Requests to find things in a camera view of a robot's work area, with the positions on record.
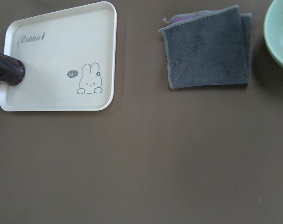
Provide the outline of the green bowl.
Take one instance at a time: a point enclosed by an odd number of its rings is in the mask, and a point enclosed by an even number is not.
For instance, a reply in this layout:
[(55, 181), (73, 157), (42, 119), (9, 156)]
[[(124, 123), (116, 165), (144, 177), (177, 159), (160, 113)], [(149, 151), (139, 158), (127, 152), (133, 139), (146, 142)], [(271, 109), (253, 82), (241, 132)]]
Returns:
[(270, 4), (263, 32), (270, 55), (283, 68), (283, 0), (274, 0)]

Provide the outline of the grey folded cloth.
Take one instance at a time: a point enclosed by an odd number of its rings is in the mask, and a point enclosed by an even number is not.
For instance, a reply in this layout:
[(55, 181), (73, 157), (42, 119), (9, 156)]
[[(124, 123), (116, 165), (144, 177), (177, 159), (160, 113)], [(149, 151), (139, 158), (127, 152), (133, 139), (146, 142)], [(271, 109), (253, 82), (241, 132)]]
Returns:
[(159, 29), (165, 43), (169, 87), (247, 84), (252, 15), (237, 5), (178, 14)]

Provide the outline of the dark tea bottle on tray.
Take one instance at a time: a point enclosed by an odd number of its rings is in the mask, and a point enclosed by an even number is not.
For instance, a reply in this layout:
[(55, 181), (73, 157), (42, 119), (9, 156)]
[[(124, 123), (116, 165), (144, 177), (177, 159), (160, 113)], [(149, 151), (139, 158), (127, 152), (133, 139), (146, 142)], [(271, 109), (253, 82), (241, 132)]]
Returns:
[(0, 83), (15, 86), (25, 77), (23, 63), (13, 57), (0, 53)]

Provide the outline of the cream rabbit tray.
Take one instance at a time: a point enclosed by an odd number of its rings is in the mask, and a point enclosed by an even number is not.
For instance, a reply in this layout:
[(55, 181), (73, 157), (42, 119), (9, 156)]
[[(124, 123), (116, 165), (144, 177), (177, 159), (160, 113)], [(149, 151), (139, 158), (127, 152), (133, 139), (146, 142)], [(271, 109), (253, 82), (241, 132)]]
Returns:
[(4, 111), (100, 111), (114, 95), (117, 12), (101, 1), (14, 21), (4, 54), (25, 66), (0, 85)]

